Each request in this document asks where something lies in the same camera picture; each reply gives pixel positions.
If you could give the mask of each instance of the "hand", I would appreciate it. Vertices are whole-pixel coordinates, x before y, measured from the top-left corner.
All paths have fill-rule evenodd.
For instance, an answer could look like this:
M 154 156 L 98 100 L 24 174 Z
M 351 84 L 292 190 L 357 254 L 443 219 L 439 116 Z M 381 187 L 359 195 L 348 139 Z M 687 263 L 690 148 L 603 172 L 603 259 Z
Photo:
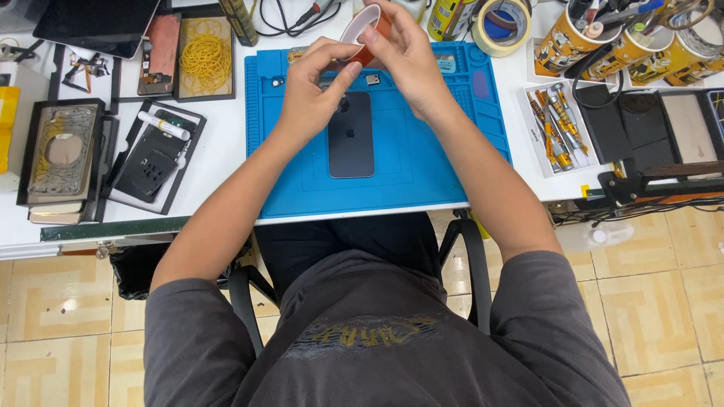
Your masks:
M 387 0 L 365 0 L 364 3 L 379 4 L 392 20 L 389 40 L 371 27 L 362 33 L 361 40 L 376 57 L 370 66 L 392 74 L 415 116 L 428 121 L 440 114 L 444 106 L 457 106 L 450 103 L 450 99 L 454 99 L 442 79 L 427 34 L 410 13 Z
M 282 113 L 274 133 L 298 141 L 297 147 L 302 149 L 321 132 L 337 110 L 342 96 L 362 70 L 359 62 L 342 68 L 341 64 L 332 60 L 348 58 L 357 50 L 359 45 L 338 43 L 325 37 L 314 41 L 287 71 Z M 340 68 L 340 73 L 327 90 L 320 89 L 319 75 Z

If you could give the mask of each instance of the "blue silicone mat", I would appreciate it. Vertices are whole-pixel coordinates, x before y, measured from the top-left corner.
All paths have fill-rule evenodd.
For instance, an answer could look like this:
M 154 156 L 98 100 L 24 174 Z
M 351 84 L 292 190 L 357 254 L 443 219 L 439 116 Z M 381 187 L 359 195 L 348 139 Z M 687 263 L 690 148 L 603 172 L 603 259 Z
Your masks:
M 511 162 L 490 56 L 474 43 L 462 41 L 433 43 L 432 48 L 436 55 L 454 56 L 452 66 L 441 65 L 449 72 L 443 77 L 450 92 Z M 272 81 L 285 78 L 287 51 L 259 51 L 244 60 L 247 157 L 266 139 L 282 111 L 285 85 L 274 87 Z M 365 76 L 375 74 L 381 83 L 367 85 Z M 261 219 L 467 201 L 435 134 L 413 115 L 389 74 L 364 69 L 350 91 L 370 95 L 374 175 L 330 177 L 325 128 L 287 165 L 261 210 Z

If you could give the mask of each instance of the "black pants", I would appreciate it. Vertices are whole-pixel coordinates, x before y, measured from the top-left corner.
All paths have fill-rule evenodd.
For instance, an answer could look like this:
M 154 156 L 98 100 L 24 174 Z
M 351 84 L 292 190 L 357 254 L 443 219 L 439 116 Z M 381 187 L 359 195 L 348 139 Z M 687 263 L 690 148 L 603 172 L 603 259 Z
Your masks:
M 349 249 L 433 277 L 439 273 L 437 239 L 426 212 L 265 225 L 254 232 L 279 300 L 309 267 Z

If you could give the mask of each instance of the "forearm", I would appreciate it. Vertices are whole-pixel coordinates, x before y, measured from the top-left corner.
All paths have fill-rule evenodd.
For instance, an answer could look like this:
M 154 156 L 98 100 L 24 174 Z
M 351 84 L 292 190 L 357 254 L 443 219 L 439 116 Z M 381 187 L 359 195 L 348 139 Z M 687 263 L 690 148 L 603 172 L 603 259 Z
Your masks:
M 503 261 L 532 250 L 562 253 L 538 198 L 457 105 L 427 122 Z
M 275 132 L 188 220 L 159 262 L 151 290 L 182 278 L 216 281 L 234 259 L 277 178 L 301 148 Z

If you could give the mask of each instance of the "t-shirt sleeve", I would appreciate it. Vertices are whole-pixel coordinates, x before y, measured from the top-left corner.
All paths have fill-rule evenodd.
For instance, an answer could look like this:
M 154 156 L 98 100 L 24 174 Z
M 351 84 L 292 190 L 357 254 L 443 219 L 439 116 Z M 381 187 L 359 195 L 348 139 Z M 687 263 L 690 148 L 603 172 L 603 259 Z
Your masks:
M 629 406 L 568 260 L 533 251 L 508 260 L 492 304 L 491 333 L 564 406 Z
M 249 334 L 215 284 L 168 282 L 146 300 L 146 406 L 223 406 L 254 361 Z

